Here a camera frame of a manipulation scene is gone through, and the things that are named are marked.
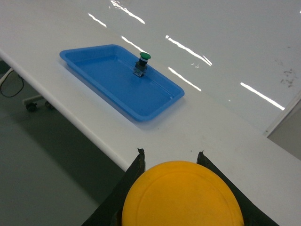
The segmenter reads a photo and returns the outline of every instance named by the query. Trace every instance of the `yellow round object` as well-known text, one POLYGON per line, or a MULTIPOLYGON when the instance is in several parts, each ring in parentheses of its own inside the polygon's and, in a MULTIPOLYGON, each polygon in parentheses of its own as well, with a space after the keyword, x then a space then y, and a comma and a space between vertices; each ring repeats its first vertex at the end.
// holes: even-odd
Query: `yellow round object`
POLYGON ((143 173, 124 203, 122 226, 243 226, 229 187, 209 169, 171 161, 143 173))

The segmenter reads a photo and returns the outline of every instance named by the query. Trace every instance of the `chair wheel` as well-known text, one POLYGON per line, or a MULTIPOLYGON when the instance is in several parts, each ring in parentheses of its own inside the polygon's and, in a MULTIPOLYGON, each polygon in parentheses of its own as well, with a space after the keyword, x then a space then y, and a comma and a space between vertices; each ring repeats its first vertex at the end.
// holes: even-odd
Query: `chair wheel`
POLYGON ((26 107, 27 111, 34 112, 37 109, 37 104, 36 103, 29 103, 25 107, 26 107))
POLYGON ((45 102, 45 107, 48 108, 48 109, 51 109, 51 110, 53 110, 53 109, 55 108, 55 107, 53 107, 52 104, 49 103, 48 101, 45 102))

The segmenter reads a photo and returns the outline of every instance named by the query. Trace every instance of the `gray floor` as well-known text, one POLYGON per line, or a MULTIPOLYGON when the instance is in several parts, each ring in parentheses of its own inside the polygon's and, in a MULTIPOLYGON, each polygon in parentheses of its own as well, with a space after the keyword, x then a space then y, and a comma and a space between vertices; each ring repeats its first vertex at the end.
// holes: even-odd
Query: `gray floor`
MULTIPOLYGON (((3 88, 18 86, 12 75, 3 88)), ((0 226, 80 226, 124 172, 45 101, 27 112, 36 94, 0 95, 0 226)))

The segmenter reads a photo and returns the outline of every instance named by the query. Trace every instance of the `tray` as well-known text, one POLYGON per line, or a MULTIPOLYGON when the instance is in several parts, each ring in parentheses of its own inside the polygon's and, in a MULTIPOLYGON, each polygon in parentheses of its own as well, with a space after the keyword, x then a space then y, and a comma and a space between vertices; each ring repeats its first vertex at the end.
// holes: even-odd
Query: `tray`
POLYGON ((134 75, 139 58, 118 45, 64 50, 60 57, 89 88, 136 121, 155 118, 184 96, 181 87, 149 65, 143 77, 134 75))

